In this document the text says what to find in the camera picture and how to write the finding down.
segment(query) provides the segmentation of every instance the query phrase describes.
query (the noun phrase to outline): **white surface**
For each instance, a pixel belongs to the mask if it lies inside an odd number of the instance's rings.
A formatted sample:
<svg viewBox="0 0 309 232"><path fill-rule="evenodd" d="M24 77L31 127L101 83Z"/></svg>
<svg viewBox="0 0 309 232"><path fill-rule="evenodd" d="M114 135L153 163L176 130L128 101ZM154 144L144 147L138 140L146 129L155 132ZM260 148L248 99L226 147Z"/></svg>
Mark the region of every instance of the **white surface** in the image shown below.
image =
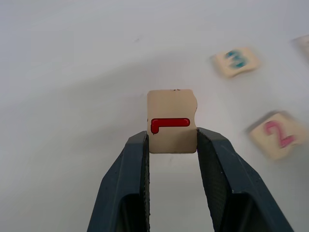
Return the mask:
<svg viewBox="0 0 309 232"><path fill-rule="evenodd" d="M102 177L146 130L150 89L191 88L196 124L262 176L296 232L309 214L308 145L268 160L244 130L271 110L309 125L305 0L0 3L0 230L85 232ZM250 46L260 69L225 80L210 56ZM151 231L213 231L196 155L151 155Z"/></svg>

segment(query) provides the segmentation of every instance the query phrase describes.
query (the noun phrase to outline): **pink number 2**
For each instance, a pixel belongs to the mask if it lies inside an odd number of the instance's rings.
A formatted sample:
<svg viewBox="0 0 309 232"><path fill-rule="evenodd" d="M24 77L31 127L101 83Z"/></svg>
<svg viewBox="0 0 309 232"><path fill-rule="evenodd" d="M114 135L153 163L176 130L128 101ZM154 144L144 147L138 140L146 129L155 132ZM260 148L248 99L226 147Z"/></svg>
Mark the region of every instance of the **pink number 2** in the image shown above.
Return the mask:
<svg viewBox="0 0 309 232"><path fill-rule="evenodd" d="M266 131L266 134L271 135L273 132L271 131L272 128L277 129L277 135L279 139L279 146L280 148L284 148L290 143L292 143L295 140L295 137L293 135L284 137L281 125L277 121L269 121L264 124L264 128Z"/></svg>

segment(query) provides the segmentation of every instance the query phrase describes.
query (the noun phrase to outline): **blue number 3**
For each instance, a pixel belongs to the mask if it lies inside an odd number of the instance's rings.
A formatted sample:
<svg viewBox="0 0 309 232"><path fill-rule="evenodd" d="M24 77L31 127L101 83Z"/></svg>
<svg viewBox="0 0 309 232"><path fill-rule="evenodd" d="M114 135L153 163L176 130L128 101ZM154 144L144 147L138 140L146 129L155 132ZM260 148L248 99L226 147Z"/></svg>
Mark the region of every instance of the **blue number 3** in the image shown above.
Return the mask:
<svg viewBox="0 0 309 232"><path fill-rule="evenodd" d="M241 55L240 51L230 51L225 55L228 59L232 57L233 63L230 65L233 69L240 69L247 64L247 59Z"/></svg>

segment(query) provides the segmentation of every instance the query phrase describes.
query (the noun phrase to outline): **white backdrop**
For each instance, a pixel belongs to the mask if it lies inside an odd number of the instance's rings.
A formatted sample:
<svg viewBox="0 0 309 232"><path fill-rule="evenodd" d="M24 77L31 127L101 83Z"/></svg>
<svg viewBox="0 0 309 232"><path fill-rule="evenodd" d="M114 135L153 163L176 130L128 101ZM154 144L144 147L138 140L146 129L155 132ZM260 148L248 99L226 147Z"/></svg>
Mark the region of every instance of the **white backdrop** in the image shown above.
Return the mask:
<svg viewBox="0 0 309 232"><path fill-rule="evenodd" d="M307 230L309 146L273 162L245 129L272 110L309 127L306 0L1 0L0 231L85 232L102 177L146 130L151 89L190 88L196 124L227 137L296 232ZM210 57L250 46L260 69ZM212 232L196 154L151 155L151 231Z"/></svg>

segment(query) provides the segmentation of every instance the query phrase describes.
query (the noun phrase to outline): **red numeral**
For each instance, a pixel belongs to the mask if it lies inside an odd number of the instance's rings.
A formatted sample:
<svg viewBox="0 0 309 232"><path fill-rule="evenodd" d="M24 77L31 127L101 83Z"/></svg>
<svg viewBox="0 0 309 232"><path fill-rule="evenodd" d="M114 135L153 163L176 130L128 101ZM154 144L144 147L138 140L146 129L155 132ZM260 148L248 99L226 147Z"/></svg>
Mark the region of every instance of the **red numeral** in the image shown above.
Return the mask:
<svg viewBox="0 0 309 232"><path fill-rule="evenodd" d="M150 129L153 134L157 134L160 127L188 127L189 125L188 118L154 118L151 120Z"/></svg>
<svg viewBox="0 0 309 232"><path fill-rule="evenodd" d="M285 137L279 122L269 121L269 122L265 123L266 134L268 134L268 135L272 134L273 133L273 131L271 131L272 128L275 128L276 131L277 131L277 135L278 135L278 139L279 139L278 142L279 142L280 148L286 147L287 145L289 145L290 143L292 143L295 140L295 137L293 135Z"/></svg>

